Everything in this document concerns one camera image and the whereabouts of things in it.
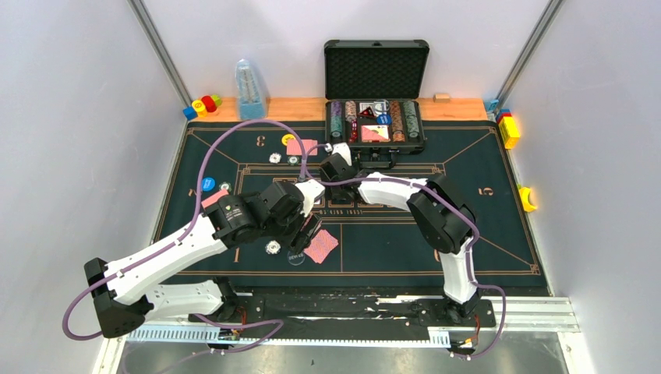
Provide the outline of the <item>red-backed card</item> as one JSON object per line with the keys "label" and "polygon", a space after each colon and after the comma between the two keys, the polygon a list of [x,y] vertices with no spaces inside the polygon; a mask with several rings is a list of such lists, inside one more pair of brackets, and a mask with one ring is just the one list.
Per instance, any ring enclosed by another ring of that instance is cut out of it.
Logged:
{"label": "red-backed card", "polygon": [[321,264],[338,245],[339,241],[328,230],[321,229],[303,252],[314,263]]}
{"label": "red-backed card", "polygon": [[287,142],[286,154],[288,156],[302,156],[304,153],[307,153],[309,150],[311,150],[312,156],[317,155],[317,150],[315,149],[315,147],[318,145],[318,142],[316,140],[303,139],[302,144],[303,144],[303,148],[301,148],[299,142],[296,139],[290,139]]}

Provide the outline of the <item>white-blue poker chip stack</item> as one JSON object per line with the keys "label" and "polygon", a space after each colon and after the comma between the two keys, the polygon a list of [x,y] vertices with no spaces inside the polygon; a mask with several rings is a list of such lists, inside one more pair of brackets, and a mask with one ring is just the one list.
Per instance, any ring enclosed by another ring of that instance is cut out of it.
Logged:
{"label": "white-blue poker chip stack", "polygon": [[269,241],[265,246],[265,252],[269,255],[277,255],[281,251],[281,245],[275,241]]}

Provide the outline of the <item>yellow big blind button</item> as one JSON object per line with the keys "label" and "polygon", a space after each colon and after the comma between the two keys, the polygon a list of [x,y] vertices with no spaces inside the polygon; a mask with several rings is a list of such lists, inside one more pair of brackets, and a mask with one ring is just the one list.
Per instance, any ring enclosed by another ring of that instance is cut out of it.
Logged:
{"label": "yellow big blind button", "polygon": [[291,144],[296,144],[297,140],[296,140],[296,137],[294,135],[292,135],[291,133],[288,133],[288,134],[282,136],[281,142],[284,146],[289,146],[290,143]]}

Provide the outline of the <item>red-backed cards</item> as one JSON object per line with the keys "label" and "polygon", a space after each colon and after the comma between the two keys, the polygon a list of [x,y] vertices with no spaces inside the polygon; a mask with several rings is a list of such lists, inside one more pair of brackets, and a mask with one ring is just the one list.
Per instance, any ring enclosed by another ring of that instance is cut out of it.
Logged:
{"label": "red-backed cards", "polygon": [[227,196],[228,191],[226,189],[221,189],[212,195],[208,196],[206,199],[203,199],[201,202],[202,208],[206,209],[209,206],[215,204],[221,197]]}

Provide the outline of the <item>blue small blind button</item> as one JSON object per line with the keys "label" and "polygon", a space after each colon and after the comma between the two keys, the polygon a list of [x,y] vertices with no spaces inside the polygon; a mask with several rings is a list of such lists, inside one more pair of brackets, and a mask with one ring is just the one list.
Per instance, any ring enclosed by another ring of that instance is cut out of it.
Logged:
{"label": "blue small blind button", "polygon": [[212,191],[216,186],[216,181],[212,177],[205,177],[202,179],[200,188],[203,192]]}

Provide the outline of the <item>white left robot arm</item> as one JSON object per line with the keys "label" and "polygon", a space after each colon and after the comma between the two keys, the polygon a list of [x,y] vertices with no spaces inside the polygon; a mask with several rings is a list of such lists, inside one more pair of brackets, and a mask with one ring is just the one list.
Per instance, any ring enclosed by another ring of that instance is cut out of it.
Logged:
{"label": "white left robot arm", "polygon": [[221,322],[233,320],[239,301],[229,281],[217,277],[197,284],[166,284],[170,276],[229,249],[268,238],[300,253],[320,229],[312,212],[325,188],[314,180],[274,182],[262,192],[223,195],[189,224],[123,259],[96,258],[85,264],[89,284],[108,283],[92,292],[106,338],[126,335],[146,321],[200,314]]}

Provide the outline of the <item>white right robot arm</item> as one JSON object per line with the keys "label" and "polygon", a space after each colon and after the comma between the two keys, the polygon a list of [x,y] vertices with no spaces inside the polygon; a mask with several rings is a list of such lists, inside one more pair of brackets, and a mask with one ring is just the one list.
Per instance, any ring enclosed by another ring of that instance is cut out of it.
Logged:
{"label": "white right robot arm", "polygon": [[444,272],[445,314],[465,325],[476,314],[480,299],[472,261],[479,230],[475,214],[443,174],[428,178],[397,178],[376,171],[358,171],[339,154],[320,164],[322,184],[339,199],[360,199],[409,212],[429,246],[437,252]]}

